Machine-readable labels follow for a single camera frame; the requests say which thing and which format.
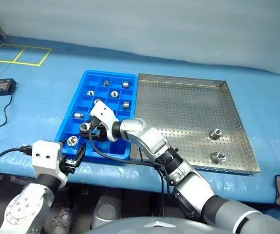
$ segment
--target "blue plastic tray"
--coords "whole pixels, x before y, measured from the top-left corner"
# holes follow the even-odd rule
[[[110,82],[109,87],[103,86],[105,80]],[[129,88],[122,87],[124,81],[129,82]],[[90,119],[89,113],[93,108],[93,101],[96,98],[100,98],[110,107],[120,121],[126,118],[134,118],[137,85],[138,77],[136,75],[92,70],[85,71],[55,139],[55,141],[60,141],[68,139],[70,136],[77,136],[78,144],[75,147],[65,144],[63,153],[69,158],[74,158],[80,145],[85,141],[87,142],[87,149],[84,160],[107,160],[94,151],[88,139],[79,136],[79,125]],[[94,96],[87,95],[89,90],[94,91]],[[119,96],[116,98],[111,97],[111,91],[114,90],[119,92]],[[130,104],[127,110],[123,108],[124,101],[128,101]],[[74,118],[74,113],[76,112],[82,112],[84,118]],[[130,157],[130,142],[119,139],[116,142],[95,141],[94,143],[100,151],[112,157],[119,159],[128,159]]]

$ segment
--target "yellow tape line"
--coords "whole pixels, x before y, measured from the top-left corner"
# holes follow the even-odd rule
[[[20,56],[21,54],[24,52],[24,50],[26,50],[27,47],[24,47],[21,52],[19,52],[19,54],[14,58],[14,60],[12,62],[15,62]]]
[[[37,46],[29,46],[29,45],[14,45],[14,44],[1,44],[0,48],[4,45],[7,46],[16,46],[16,47],[23,47],[23,49],[19,52],[19,54],[14,58],[14,60],[12,61],[8,61],[8,60],[0,60],[0,62],[3,63],[12,63],[12,64],[20,64],[20,65],[28,65],[28,66],[37,66],[39,67],[44,61],[45,59],[48,57],[48,55],[50,54],[50,52],[52,51],[52,48],[46,48],[46,47],[37,47]],[[23,54],[23,52],[27,49],[27,48],[35,48],[35,49],[43,49],[43,50],[48,50],[48,52],[44,55],[44,57],[41,59],[41,61],[39,63],[29,63],[29,62],[17,62],[18,58]]]

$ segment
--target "silver metal part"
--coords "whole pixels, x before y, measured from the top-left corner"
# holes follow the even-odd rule
[[[85,132],[89,131],[90,125],[91,125],[90,123],[85,123],[85,122],[81,123],[80,126],[79,126],[79,129],[80,129],[81,132],[85,133]]]
[[[94,100],[93,104],[96,105],[96,103],[97,103],[98,101],[102,101],[102,100],[99,99],[99,98],[97,98],[97,99]]]
[[[119,93],[117,92],[117,91],[112,91],[111,92],[111,97],[113,98],[117,98],[118,97],[118,95],[119,95]]]
[[[183,159],[179,167],[168,175],[169,182],[171,185],[177,185],[188,173],[195,171],[195,168],[186,159]]]
[[[132,217],[122,218],[89,234],[232,234],[204,223],[172,217]]]
[[[124,109],[129,109],[129,107],[130,107],[129,102],[128,101],[124,101],[123,108]]]
[[[241,221],[250,214],[261,215],[261,212],[238,201],[229,200],[218,209],[215,223],[210,225],[235,233]]]
[[[211,154],[211,159],[215,163],[224,163],[226,161],[226,156],[222,152],[214,152]]]
[[[94,208],[91,227],[97,228],[103,224],[120,219],[121,205],[122,190],[106,189]]]
[[[88,95],[88,96],[94,96],[94,91],[93,91],[93,90],[89,90],[89,91],[87,92],[87,95]]]
[[[78,142],[78,137],[76,136],[70,136],[68,139],[67,139],[67,145],[68,146],[71,146],[71,147],[74,147],[75,145],[77,145],[77,142]]]
[[[196,171],[184,177],[175,189],[194,207],[200,215],[205,203],[215,195],[211,185]]]
[[[122,83],[122,87],[128,89],[129,88],[129,82],[128,81],[124,81]]]
[[[84,115],[83,115],[82,112],[76,112],[76,113],[74,114],[74,118],[84,118]]]
[[[219,139],[220,137],[222,137],[222,135],[223,135],[222,130],[218,128],[212,129],[211,132],[209,133],[209,136],[214,140]]]
[[[196,169],[260,172],[225,81],[139,74],[135,107],[135,117],[161,132]],[[218,126],[223,137],[214,141],[208,134]],[[213,162],[214,149],[224,152],[227,162]],[[137,146],[131,158],[140,159]]]
[[[120,125],[120,133],[124,140],[139,147],[151,161],[155,161],[169,148],[160,132],[147,126],[140,118],[124,119]]]
[[[107,86],[109,86],[109,85],[110,85],[110,81],[109,81],[109,80],[105,80],[104,83],[103,83],[103,86],[106,86],[106,87],[107,87]]]
[[[4,213],[0,234],[40,233],[49,214],[54,195],[41,184],[29,184],[12,199]]]

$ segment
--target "metal cylinder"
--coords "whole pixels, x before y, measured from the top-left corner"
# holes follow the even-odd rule
[[[113,98],[117,98],[118,97],[118,95],[119,95],[119,93],[117,92],[117,91],[112,91],[111,92],[111,97]]]
[[[76,113],[74,114],[74,118],[84,118],[84,115],[83,115],[82,112],[76,112]]]
[[[128,81],[124,81],[122,83],[122,87],[128,89],[129,88],[129,82]]]
[[[103,83],[103,86],[106,86],[106,87],[107,87],[107,86],[109,86],[109,85],[110,85],[110,81],[109,81],[109,80],[105,80],[104,83]]]
[[[99,99],[99,98],[97,98],[97,99],[94,100],[93,104],[96,105],[96,103],[97,103],[98,101],[102,101],[102,100]]]
[[[75,145],[77,145],[77,143],[78,143],[78,137],[76,137],[76,136],[70,136],[68,139],[67,139],[67,145],[68,146],[71,146],[71,147],[73,147],[73,146],[75,146]]]
[[[129,107],[130,107],[129,102],[128,101],[124,101],[123,108],[124,109],[129,109]]]
[[[226,161],[226,156],[222,152],[214,152],[211,154],[211,159],[215,163],[224,163]]]
[[[94,91],[93,91],[93,90],[89,90],[89,91],[87,92],[87,95],[88,95],[88,96],[93,96],[93,95],[94,95]]]
[[[219,128],[212,129],[209,134],[209,136],[214,140],[219,139],[222,135],[223,135],[223,132]]]
[[[90,123],[82,123],[79,126],[81,132],[87,132],[90,129]]]

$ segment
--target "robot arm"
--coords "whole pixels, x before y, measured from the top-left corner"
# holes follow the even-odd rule
[[[172,196],[189,218],[201,218],[211,226],[237,234],[280,233],[280,221],[240,202],[217,196],[195,168],[178,155],[178,149],[171,148],[162,134],[144,120],[125,119],[120,122],[101,101],[92,109],[91,117],[92,122],[106,127],[110,141],[120,137],[130,141],[150,161],[163,166],[162,173],[174,186]]]
[[[62,143],[40,140],[32,147],[36,180],[14,197],[6,207],[0,234],[40,233],[46,222],[54,194],[64,187],[67,175],[74,173],[86,152],[84,143],[74,160],[62,156]]]

